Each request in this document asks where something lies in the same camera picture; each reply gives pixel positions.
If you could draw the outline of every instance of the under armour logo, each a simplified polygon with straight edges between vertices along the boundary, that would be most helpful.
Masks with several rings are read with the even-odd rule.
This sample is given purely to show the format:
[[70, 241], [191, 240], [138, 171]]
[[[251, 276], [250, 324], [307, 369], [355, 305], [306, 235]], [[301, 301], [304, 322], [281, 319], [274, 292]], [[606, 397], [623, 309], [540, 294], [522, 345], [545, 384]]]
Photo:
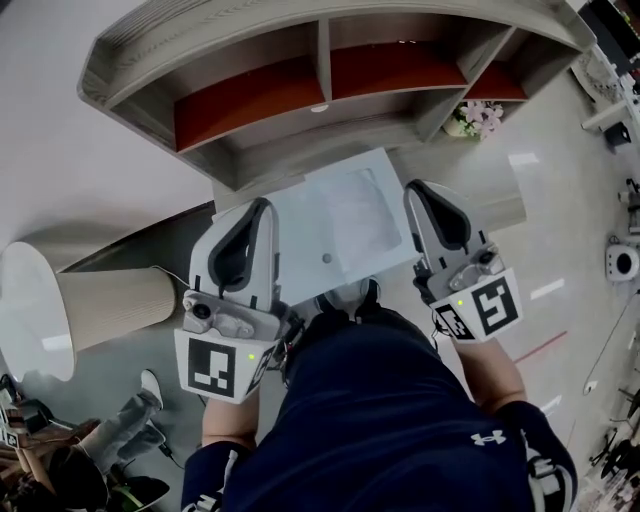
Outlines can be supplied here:
[[473, 444], [477, 446], [484, 446], [486, 443], [490, 443], [491, 441], [495, 441], [496, 444], [504, 443], [507, 438], [502, 435], [502, 430], [494, 430], [493, 436], [482, 437], [480, 434], [473, 434], [471, 436], [475, 442]]

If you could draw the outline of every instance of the shirt sleeve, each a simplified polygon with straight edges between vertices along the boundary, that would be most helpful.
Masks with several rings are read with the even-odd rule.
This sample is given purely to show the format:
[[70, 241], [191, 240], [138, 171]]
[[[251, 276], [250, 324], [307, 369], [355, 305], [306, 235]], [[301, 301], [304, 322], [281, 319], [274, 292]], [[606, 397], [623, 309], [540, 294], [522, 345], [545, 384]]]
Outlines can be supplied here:
[[578, 490], [578, 476], [569, 452], [556, 437], [544, 413], [528, 402], [511, 402], [496, 412], [514, 433], [524, 434], [528, 445], [543, 459], [562, 466], [571, 476], [573, 500]]
[[182, 488], [183, 512], [209, 512], [219, 510], [226, 481], [231, 471], [251, 452], [244, 446], [229, 441], [213, 443], [200, 448], [185, 466]]

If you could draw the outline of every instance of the white wall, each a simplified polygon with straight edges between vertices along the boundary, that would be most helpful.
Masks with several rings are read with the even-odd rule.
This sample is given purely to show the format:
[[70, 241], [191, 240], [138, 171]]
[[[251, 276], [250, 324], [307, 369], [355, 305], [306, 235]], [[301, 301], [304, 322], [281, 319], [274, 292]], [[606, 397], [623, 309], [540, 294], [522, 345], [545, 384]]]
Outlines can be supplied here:
[[0, 251], [30, 236], [64, 266], [213, 199], [212, 183], [82, 103], [97, 34], [140, 0], [15, 0], [0, 14]]

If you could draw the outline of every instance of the red line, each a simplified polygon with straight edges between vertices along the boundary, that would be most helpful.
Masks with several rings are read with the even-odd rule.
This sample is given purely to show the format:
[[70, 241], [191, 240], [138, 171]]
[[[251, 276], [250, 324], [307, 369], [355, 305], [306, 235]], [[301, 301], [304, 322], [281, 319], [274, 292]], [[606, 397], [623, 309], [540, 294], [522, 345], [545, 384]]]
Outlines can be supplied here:
[[551, 338], [549, 341], [544, 342], [542, 345], [540, 345], [539, 347], [534, 348], [531, 352], [528, 352], [527, 354], [523, 355], [522, 357], [519, 357], [518, 359], [516, 359], [514, 361], [514, 363], [518, 364], [521, 361], [524, 361], [527, 357], [532, 356], [533, 354], [536, 354], [538, 352], [540, 352], [543, 348], [548, 347], [549, 345], [551, 345], [554, 341], [559, 340], [560, 338], [562, 338], [563, 336], [565, 336], [569, 331], [562, 331], [560, 334], [558, 334], [557, 336], [554, 336], [553, 338]]

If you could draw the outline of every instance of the flower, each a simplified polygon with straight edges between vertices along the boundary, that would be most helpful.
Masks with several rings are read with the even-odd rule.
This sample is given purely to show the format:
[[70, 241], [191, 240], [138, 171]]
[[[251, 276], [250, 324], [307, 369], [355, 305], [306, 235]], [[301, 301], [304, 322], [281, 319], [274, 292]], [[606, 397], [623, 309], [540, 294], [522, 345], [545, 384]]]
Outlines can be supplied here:
[[466, 107], [460, 107], [460, 112], [465, 115], [467, 123], [473, 123], [474, 121], [481, 123], [484, 120], [482, 114], [485, 110], [485, 105], [482, 101], [467, 101]]

